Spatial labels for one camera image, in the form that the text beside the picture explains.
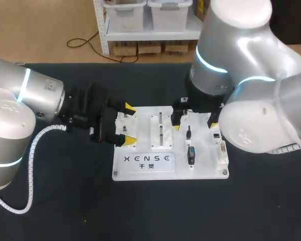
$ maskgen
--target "white fixture plate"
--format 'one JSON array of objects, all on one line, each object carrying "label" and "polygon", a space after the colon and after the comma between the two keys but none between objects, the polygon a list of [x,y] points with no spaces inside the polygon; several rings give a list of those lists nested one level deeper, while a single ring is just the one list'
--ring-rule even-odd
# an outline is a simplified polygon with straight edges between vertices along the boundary
[{"label": "white fixture plate", "polygon": [[[188,112],[177,132],[170,122],[171,106],[136,107],[134,116],[118,113],[116,134],[137,138],[126,147],[115,147],[113,173],[115,181],[226,179],[229,176],[225,142],[218,125],[209,129],[209,113]],[[163,115],[163,146],[160,143],[159,113]],[[191,142],[186,131],[191,126]],[[195,148],[195,164],[187,160],[188,144]]]}]

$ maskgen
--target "xense label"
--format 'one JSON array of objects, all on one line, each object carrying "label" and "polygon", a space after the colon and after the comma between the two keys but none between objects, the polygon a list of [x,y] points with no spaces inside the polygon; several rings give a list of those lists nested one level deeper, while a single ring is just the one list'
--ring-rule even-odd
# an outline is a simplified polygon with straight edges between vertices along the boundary
[{"label": "xense label", "polygon": [[118,171],[122,173],[175,172],[173,153],[125,153],[118,158]]}]

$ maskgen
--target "gray robot arm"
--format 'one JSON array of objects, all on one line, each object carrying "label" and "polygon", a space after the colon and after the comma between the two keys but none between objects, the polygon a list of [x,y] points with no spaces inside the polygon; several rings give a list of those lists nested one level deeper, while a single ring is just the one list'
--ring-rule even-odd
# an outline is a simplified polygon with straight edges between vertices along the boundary
[{"label": "gray robot arm", "polygon": [[51,121],[64,96],[63,82],[0,60],[0,189],[12,181],[36,118]]},{"label": "gray robot arm", "polygon": [[102,128],[104,107],[135,113],[125,101],[109,98],[97,84],[85,90],[73,87],[66,93],[62,81],[0,59],[0,189],[12,181],[36,119],[50,122],[58,116],[68,132],[72,127],[90,129],[90,139],[97,143],[125,146],[135,141]]},{"label": "gray robot arm", "polygon": [[189,76],[224,98],[224,137],[254,153],[301,148],[301,56],[272,33],[271,12],[270,0],[212,0]]}]

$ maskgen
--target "black tabletop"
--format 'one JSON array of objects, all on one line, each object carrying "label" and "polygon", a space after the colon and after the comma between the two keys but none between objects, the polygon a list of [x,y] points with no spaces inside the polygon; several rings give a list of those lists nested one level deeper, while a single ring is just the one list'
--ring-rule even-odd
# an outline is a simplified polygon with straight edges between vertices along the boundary
[{"label": "black tabletop", "polygon": [[[185,95],[190,64],[28,64],[69,89],[102,83],[133,106]],[[116,114],[108,111],[109,128]],[[38,123],[35,133],[48,124]],[[228,144],[227,180],[112,180],[114,148],[84,130],[53,131],[34,159],[34,203],[0,206],[0,240],[301,240],[301,151],[252,154]],[[27,157],[0,197],[28,199]]]}]

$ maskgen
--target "white plastic bin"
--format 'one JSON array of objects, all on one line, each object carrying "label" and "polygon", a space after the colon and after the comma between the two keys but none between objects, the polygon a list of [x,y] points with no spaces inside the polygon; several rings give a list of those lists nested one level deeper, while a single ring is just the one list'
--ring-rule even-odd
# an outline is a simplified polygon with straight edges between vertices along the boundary
[{"label": "white plastic bin", "polygon": [[184,31],[193,0],[148,0],[155,31]]},{"label": "white plastic bin", "polygon": [[143,29],[143,13],[146,0],[137,0],[135,4],[106,4],[111,27],[116,32],[137,32]]}]

